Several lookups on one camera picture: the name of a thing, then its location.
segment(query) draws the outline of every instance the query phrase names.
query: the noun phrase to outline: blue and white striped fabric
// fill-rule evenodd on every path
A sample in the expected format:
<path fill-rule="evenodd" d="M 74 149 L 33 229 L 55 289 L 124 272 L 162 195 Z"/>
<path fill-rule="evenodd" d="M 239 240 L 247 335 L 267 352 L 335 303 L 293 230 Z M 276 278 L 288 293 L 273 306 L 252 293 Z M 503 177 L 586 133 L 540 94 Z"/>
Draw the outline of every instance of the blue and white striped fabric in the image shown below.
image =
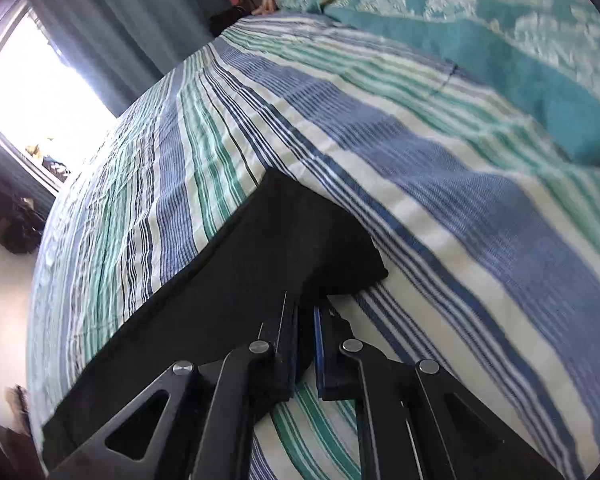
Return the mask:
<path fill-rule="evenodd" d="M 600 462 L 600 168 L 452 64 L 339 26 L 240 20 L 120 119 L 48 220 L 27 355 L 40 428 L 85 364 L 276 167 L 352 213 L 389 277 L 331 298 L 388 357 L 437 359 L 568 479 Z M 254 479 L 359 479 L 309 370 Z"/>

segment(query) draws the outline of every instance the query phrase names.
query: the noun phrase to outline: floor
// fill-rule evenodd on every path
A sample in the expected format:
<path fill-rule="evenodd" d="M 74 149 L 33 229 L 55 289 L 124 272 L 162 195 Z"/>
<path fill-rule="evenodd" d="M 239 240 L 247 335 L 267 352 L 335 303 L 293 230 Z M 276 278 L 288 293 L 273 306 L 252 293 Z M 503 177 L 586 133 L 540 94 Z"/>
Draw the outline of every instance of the floor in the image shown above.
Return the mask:
<path fill-rule="evenodd" d="M 7 386 L 26 385 L 25 347 L 29 291 L 36 257 L 11 254 L 0 245 L 0 424 L 9 426 Z"/>

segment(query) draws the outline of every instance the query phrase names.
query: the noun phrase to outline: metal rivet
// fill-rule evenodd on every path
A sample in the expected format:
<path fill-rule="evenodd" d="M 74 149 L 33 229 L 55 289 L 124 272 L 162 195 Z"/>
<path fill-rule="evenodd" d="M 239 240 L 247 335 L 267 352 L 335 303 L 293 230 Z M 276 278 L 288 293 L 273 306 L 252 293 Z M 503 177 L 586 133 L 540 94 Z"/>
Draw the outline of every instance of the metal rivet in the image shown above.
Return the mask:
<path fill-rule="evenodd" d="M 357 339 L 347 339 L 342 343 L 342 347 L 347 352 L 360 352 L 362 350 L 362 341 L 358 341 Z"/>
<path fill-rule="evenodd" d="M 189 361 L 178 361 L 172 370 L 176 375 L 189 375 L 193 371 L 193 365 Z"/>
<path fill-rule="evenodd" d="M 440 371 L 440 365 L 433 359 L 423 359 L 418 367 L 422 373 L 429 375 L 435 375 Z"/>
<path fill-rule="evenodd" d="M 264 352 L 269 350 L 269 343 L 258 339 L 249 345 L 249 350 L 254 354 L 264 354 Z"/>

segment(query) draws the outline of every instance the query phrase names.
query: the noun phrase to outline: triangular cutout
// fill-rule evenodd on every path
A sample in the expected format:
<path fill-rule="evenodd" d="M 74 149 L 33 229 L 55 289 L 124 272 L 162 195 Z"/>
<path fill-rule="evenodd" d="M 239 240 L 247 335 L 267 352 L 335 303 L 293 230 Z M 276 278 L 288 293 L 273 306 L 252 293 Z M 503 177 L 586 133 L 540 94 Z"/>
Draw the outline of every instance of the triangular cutout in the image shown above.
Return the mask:
<path fill-rule="evenodd" d="M 167 391 L 155 392 L 106 438 L 105 446 L 131 460 L 142 460 L 168 400 Z"/>
<path fill-rule="evenodd" d="M 444 368 L 427 374 L 416 368 L 442 446 L 422 445 L 427 463 L 440 464 L 444 449 L 448 465 L 440 466 L 458 480 L 558 480 L 561 474 L 500 420 Z"/>

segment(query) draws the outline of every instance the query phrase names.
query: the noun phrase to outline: bag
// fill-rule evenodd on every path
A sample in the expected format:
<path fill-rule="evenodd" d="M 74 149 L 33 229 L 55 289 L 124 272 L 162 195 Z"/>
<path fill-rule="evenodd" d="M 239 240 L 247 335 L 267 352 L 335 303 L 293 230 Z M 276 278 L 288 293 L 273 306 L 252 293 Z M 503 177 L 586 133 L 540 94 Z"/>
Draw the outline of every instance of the bag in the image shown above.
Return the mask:
<path fill-rule="evenodd" d="M 45 221 L 31 200 L 13 194 L 0 182 L 0 244 L 13 254 L 32 253 L 44 228 Z"/>

